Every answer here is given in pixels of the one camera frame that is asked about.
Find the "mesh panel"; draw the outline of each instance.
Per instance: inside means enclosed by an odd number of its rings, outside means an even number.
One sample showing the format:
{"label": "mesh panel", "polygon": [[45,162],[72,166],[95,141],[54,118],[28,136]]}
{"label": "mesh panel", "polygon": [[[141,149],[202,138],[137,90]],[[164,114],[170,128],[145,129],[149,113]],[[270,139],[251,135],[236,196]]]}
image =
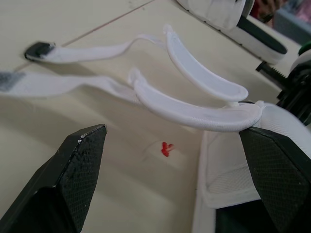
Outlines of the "mesh panel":
{"label": "mesh panel", "polygon": [[310,184],[274,140],[252,130],[240,135],[254,185],[278,230],[287,232],[304,208]]}
{"label": "mesh panel", "polygon": [[218,176],[207,187],[213,194],[242,191],[254,187],[248,167],[242,167]]}
{"label": "mesh panel", "polygon": [[60,185],[78,232],[81,231],[96,187],[104,147],[105,127],[87,135],[76,148]]}

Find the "white fabric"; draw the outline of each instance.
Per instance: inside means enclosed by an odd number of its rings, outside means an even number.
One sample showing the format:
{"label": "white fabric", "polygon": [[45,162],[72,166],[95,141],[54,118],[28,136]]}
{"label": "white fabric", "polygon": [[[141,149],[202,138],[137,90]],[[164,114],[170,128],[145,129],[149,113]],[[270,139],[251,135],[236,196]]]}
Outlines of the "white fabric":
{"label": "white fabric", "polygon": [[140,102],[164,119],[201,130],[238,132],[253,126],[261,117],[255,104],[212,109],[195,106],[164,95],[152,86],[137,69],[131,73],[130,83]]}
{"label": "white fabric", "polygon": [[[311,133],[294,115],[274,104],[257,105],[263,113],[256,127],[289,137],[311,158]],[[204,132],[198,192],[207,207],[216,209],[260,199],[238,133]]]}
{"label": "white fabric", "polygon": [[237,26],[245,0],[188,0],[188,5],[209,24],[230,30]]}
{"label": "white fabric", "polygon": [[200,64],[187,51],[170,25],[166,25],[164,31],[167,36],[166,44],[152,35],[142,34],[121,45],[88,49],[55,47],[46,56],[31,59],[56,64],[108,59],[123,54],[136,40],[145,39],[161,48],[167,47],[172,62],[181,73],[208,94],[224,101],[241,101],[247,98],[248,92],[244,87],[221,78]]}
{"label": "white fabric", "polygon": [[[1,77],[6,76],[16,82],[6,88],[6,81]],[[27,97],[53,97],[65,94],[82,85],[99,88],[115,97],[140,104],[132,88],[123,85],[107,76],[79,77],[56,76],[39,73],[10,73],[0,72],[0,95],[27,98]]]}
{"label": "white fabric", "polygon": [[274,104],[264,104],[259,127],[289,137],[311,159],[311,133],[287,110]]}
{"label": "white fabric", "polygon": [[137,69],[130,72],[129,80],[134,89],[106,76],[59,77],[37,73],[0,73],[0,95],[15,98],[51,97],[88,85],[131,103],[142,104],[164,119],[221,132],[246,129],[261,117],[261,108],[253,104],[211,109],[173,99],[151,87]]}
{"label": "white fabric", "polygon": [[225,101],[241,101],[247,98],[248,91],[226,79],[214,74],[200,64],[186,49],[170,25],[164,27],[167,37],[167,51],[179,71],[210,95]]}

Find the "white padded strap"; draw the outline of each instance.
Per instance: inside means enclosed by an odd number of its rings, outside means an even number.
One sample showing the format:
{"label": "white padded strap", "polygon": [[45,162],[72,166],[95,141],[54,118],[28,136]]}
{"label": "white padded strap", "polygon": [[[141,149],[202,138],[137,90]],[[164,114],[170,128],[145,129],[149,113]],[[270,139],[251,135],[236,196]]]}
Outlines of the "white padded strap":
{"label": "white padded strap", "polygon": [[128,102],[142,104],[164,119],[202,130],[220,132],[246,129],[261,117],[261,108],[254,104],[211,109],[173,99],[151,87],[137,69],[130,72],[129,81],[134,89],[107,76],[60,77],[37,73],[0,72],[0,95],[15,98],[51,97],[88,85]]}
{"label": "white padded strap", "polygon": [[0,72],[0,95],[25,97],[53,97],[70,92],[80,86],[99,88],[117,98],[140,104],[132,88],[107,76],[56,76],[39,73]]}
{"label": "white padded strap", "polygon": [[93,47],[85,49],[55,47],[51,52],[49,52],[46,56],[42,56],[40,59],[35,57],[29,58],[40,62],[55,63],[55,64],[104,60],[125,53],[131,47],[131,45],[139,39],[148,40],[163,49],[166,48],[165,43],[163,43],[155,36],[140,34],[135,39],[120,45]]}
{"label": "white padded strap", "polygon": [[237,26],[245,6],[245,0],[189,0],[191,11],[205,18],[209,24],[224,29]]}
{"label": "white padded strap", "polygon": [[199,63],[186,49],[170,25],[164,27],[167,50],[179,71],[201,90],[225,101],[241,101],[248,96],[243,86],[229,82]]}
{"label": "white padded strap", "polygon": [[55,47],[47,55],[40,58],[27,57],[32,60],[56,64],[108,59],[123,54],[136,40],[145,39],[161,48],[167,47],[172,62],[181,73],[208,94],[228,102],[241,101],[248,96],[244,87],[221,78],[200,64],[188,52],[170,25],[166,25],[164,31],[167,37],[166,45],[152,35],[142,34],[121,45],[88,49]]}
{"label": "white padded strap", "polygon": [[212,109],[176,100],[150,86],[137,69],[130,73],[129,82],[140,102],[154,114],[201,130],[238,132],[253,126],[262,114],[255,104]]}

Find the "red mark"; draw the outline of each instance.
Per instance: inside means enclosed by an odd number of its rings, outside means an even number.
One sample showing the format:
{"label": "red mark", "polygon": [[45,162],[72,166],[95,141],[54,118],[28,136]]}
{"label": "red mark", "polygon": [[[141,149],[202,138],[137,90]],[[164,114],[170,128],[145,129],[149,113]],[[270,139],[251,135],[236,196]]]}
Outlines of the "red mark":
{"label": "red mark", "polygon": [[170,151],[172,151],[174,148],[173,144],[167,144],[166,142],[162,143],[162,154],[164,154],[165,157],[169,157],[170,156]]}

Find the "gray velcro patch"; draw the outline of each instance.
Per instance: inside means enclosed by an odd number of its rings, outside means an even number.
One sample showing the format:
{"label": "gray velcro patch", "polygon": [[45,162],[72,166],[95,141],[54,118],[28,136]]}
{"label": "gray velcro patch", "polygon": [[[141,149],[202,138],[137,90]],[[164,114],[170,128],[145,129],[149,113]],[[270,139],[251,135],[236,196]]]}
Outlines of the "gray velcro patch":
{"label": "gray velcro patch", "polygon": [[0,72],[0,91],[8,92],[23,77],[25,73]]}

